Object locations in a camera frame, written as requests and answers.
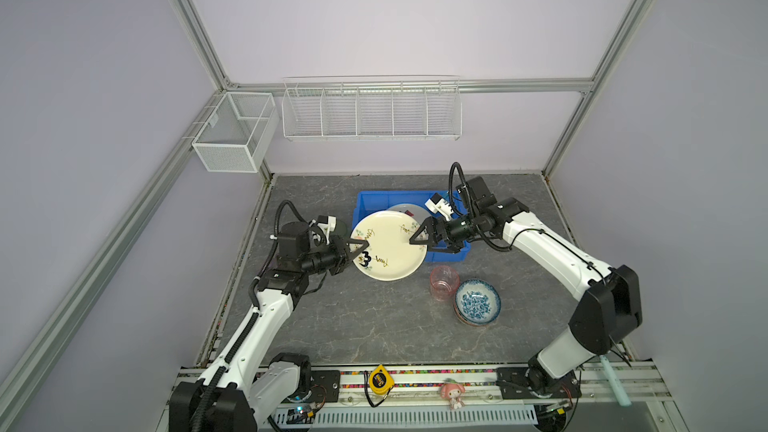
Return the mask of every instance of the tape measure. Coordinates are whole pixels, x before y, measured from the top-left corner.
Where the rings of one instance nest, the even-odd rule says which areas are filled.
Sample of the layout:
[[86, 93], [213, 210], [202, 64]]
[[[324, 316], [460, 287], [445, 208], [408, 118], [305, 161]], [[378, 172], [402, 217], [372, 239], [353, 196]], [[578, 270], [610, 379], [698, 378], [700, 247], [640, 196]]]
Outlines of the tape measure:
[[368, 385], [376, 395], [384, 395], [395, 386], [395, 380], [383, 365], [379, 365], [368, 377]]

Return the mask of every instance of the table surface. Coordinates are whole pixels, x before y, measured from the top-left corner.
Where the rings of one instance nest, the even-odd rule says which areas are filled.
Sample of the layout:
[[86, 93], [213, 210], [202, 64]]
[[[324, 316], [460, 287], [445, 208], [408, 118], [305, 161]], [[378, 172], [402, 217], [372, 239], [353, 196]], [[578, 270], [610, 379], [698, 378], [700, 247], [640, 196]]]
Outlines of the table surface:
[[[547, 226], [566, 236], [541, 176], [484, 178], [496, 198], [517, 198]], [[247, 287], [269, 252], [274, 214], [283, 199], [291, 200], [306, 220], [328, 215], [351, 225], [357, 194], [362, 190], [447, 187], [447, 174], [277, 177], [231, 303], [222, 344], [230, 340], [250, 309]], [[293, 217], [286, 208], [283, 223], [290, 220]], [[480, 278], [496, 288], [502, 312], [493, 324], [466, 325], [456, 318], [450, 302], [432, 298], [429, 273], [439, 264], [454, 267], [462, 280]], [[319, 278], [312, 279], [310, 288]], [[275, 336], [264, 363], [279, 352], [306, 354], [314, 365], [525, 362], [567, 327], [575, 306], [560, 282], [526, 254], [517, 249], [496, 252], [483, 242], [474, 242], [465, 261], [425, 262], [407, 278], [394, 282], [369, 278], [353, 265], [328, 276], [319, 292], [302, 297]]]

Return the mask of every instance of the my melody figurine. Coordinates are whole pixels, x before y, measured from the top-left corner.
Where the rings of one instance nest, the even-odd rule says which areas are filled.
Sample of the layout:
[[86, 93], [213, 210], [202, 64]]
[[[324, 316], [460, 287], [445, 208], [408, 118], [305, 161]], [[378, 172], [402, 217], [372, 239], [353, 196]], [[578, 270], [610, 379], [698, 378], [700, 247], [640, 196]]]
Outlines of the my melody figurine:
[[453, 379], [447, 379], [446, 384], [440, 388], [440, 397], [451, 401], [451, 410], [457, 410], [464, 407], [462, 394], [466, 392], [463, 385]]

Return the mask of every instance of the blue plastic bin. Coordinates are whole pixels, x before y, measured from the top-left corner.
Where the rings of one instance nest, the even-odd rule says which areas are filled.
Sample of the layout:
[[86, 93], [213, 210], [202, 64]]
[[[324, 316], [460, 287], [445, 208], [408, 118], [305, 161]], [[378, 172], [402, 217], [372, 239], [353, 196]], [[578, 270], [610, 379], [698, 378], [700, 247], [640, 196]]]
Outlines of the blue plastic bin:
[[[414, 204], [424, 207], [424, 204], [436, 193], [443, 197], [447, 196], [445, 190], [364, 190], [357, 195], [357, 207], [352, 214], [352, 228], [374, 212], [387, 210], [398, 204]], [[464, 208], [464, 204], [458, 200], [454, 202], [456, 202], [458, 211], [465, 214], [467, 210]], [[438, 246], [445, 247], [445, 244], [441, 242]], [[458, 254], [428, 252], [424, 257], [424, 262], [461, 262], [469, 254], [470, 248], [469, 243], [464, 242], [464, 247]]]

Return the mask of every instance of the white mesh basket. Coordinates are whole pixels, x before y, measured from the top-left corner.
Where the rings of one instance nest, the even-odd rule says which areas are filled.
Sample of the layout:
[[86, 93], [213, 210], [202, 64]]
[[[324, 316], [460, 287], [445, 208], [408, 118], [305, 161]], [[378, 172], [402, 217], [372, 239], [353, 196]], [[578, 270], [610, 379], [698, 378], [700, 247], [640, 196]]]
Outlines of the white mesh basket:
[[290, 140], [458, 139], [458, 82], [288, 87], [283, 133]]
[[211, 172], [258, 172], [279, 120], [271, 93], [226, 92], [192, 147]]

